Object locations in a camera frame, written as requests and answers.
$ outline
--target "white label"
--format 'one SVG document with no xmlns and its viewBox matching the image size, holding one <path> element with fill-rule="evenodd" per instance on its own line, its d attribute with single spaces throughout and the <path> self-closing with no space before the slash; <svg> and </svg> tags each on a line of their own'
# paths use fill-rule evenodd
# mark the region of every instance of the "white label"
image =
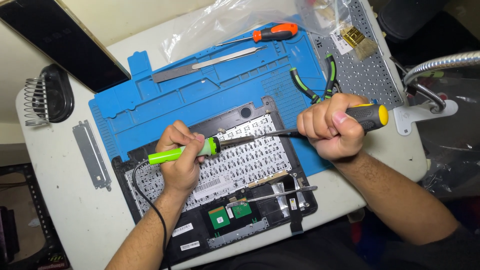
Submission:
<svg viewBox="0 0 480 270">
<path fill-rule="evenodd" d="M 348 44 L 343 39 L 342 35 L 338 30 L 331 33 L 330 36 L 332 37 L 332 40 L 335 43 L 336 47 L 338 48 L 338 51 L 340 52 L 340 54 L 344 55 L 347 52 L 353 50 L 352 46 L 350 46 L 350 44 Z"/>
<path fill-rule="evenodd" d="M 186 233 L 188 232 L 189 230 L 193 230 L 193 225 L 191 223 L 188 223 L 187 225 L 185 226 L 181 226 L 175 230 L 173 230 L 172 232 L 172 237 L 175 237 L 179 234 L 182 234 L 182 233 Z"/>
<path fill-rule="evenodd" d="M 191 248 L 198 247 L 198 246 L 200 246 L 200 242 L 195 241 L 195 242 L 190 243 L 190 244 L 181 245 L 181 246 L 180 246 L 180 249 L 181 249 L 182 251 L 184 251 L 184 250 L 191 249 Z"/>
<path fill-rule="evenodd" d="M 297 210 L 297 203 L 295 202 L 295 198 L 290 199 L 290 208 L 292 208 L 292 210 Z"/>
<path fill-rule="evenodd" d="M 208 181 L 207 183 L 200 184 L 198 185 L 194 190 L 193 190 L 193 196 L 195 196 L 195 199 L 201 199 L 203 197 L 212 195 L 215 192 L 221 191 L 222 189 L 229 187 L 231 185 L 230 181 L 226 181 L 225 177 L 220 175 L 217 178 L 214 178 L 211 181 Z"/>
<path fill-rule="evenodd" d="M 228 214 L 228 218 L 230 218 L 230 219 L 233 218 L 233 213 L 232 213 L 232 209 L 231 209 L 231 208 L 227 208 L 227 214 Z"/>
</svg>

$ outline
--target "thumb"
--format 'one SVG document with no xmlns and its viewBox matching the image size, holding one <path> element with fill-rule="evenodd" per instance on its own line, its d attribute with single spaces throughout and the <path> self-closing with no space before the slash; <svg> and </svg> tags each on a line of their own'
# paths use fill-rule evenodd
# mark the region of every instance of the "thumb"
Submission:
<svg viewBox="0 0 480 270">
<path fill-rule="evenodd" d="M 205 136 L 199 134 L 195 137 L 194 140 L 191 140 L 185 149 L 183 150 L 182 154 L 180 155 L 178 162 L 181 164 L 193 164 L 198 153 L 202 150 L 205 144 Z"/>
<path fill-rule="evenodd" d="M 365 131 L 353 117 L 343 111 L 335 111 L 332 114 L 332 122 L 340 134 L 340 144 L 347 151 L 359 151 L 362 146 Z"/>
</svg>

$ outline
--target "pliers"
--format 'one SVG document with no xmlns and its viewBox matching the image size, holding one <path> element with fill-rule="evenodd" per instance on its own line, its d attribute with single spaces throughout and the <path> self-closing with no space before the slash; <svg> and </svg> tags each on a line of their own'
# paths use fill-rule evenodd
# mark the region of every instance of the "pliers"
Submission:
<svg viewBox="0 0 480 270">
<path fill-rule="evenodd" d="M 307 95 L 309 98 L 312 99 L 310 104 L 318 103 L 322 100 L 331 98 L 334 93 L 342 92 L 340 85 L 336 79 L 336 64 L 335 64 L 335 59 L 333 55 L 331 53 L 327 54 L 327 56 L 325 56 L 325 61 L 327 64 L 326 66 L 328 69 L 328 75 L 327 75 L 327 84 L 325 86 L 325 91 L 322 96 L 315 94 L 310 88 L 308 88 L 301 81 L 297 68 L 294 67 L 290 69 L 290 75 L 292 76 L 293 83 L 302 93 L 304 93 L 305 95 Z"/>
</svg>

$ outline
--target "brush bristles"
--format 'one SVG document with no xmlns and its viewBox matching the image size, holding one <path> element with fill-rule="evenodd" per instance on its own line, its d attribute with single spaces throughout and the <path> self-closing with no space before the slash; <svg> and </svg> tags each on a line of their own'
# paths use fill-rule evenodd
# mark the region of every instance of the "brush bristles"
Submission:
<svg viewBox="0 0 480 270">
<path fill-rule="evenodd" d="M 367 57 L 372 56 L 378 49 L 378 45 L 375 41 L 365 38 L 356 47 L 355 52 L 360 61 L 365 60 Z"/>
</svg>

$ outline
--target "table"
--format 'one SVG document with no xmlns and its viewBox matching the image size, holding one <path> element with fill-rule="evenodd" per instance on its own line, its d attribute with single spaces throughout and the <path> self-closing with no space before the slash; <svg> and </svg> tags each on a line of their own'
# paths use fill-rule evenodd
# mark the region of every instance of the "table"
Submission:
<svg viewBox="0 0 480 270">
<path fill-rule="evenodd" d="M 367 0 L 361 1 L 365 7 L 369 6 Z M 392 71 L 395 83 L 401 88 L 400 78 L 394 64 L 389 60 L 390 52 L 382 38 L 381 30 L 372 11 L 368 8 L 365 10 L 375 35 L 379 37 L 378 42 L 384 52 L 383 59 Z M 160 42 L 172 34 L 173 26 L 178 27 L 179 24 L 185 23 L 189 16 L 192 16 L 192 13 L 113 44 L 108 50 L 126 68 L 127 57 L 135 51 L 146 50 L 152 69 L 158 69 L 167 64 L 159 51 Z M 73 268 L 103 269 L 135 224 L 109 162 L 106 164 L 112 177 L 111 192 L 105 188 L 95 189 L 92 185 L 73 137 L 72 127 L 79 121 L 88 120 L 92 123 L 93 133 L 105 161 L 108 160 L 108 156 L 87 104 L 94 94 L 72 77 L 70 83 L 75 97 L 75 109 L 66 121 L 42 126 L 24 126 L 23 90 L 16 99 L 17 113 L 45 203 Z M 386 127 L 367 134 L 364 149 L 406 177 L 418 181 L 424 176 L 427 163 L 417 127 L 413 127 L 410 135 L 401 136 L 396 131 L 392 111 L 389 112 L 389 116 L 390 122 Z M 304 230 L 366 205 L 360 193 L 335 169 L 309 176 L 308 180 L 311 185 L 318 186 L 313 192 L 318 210 L 303 218 Z M 290 226 L 284 224 L 172 268 L 185 269 L 227 258 L 290 236 Z"/>
</svg>

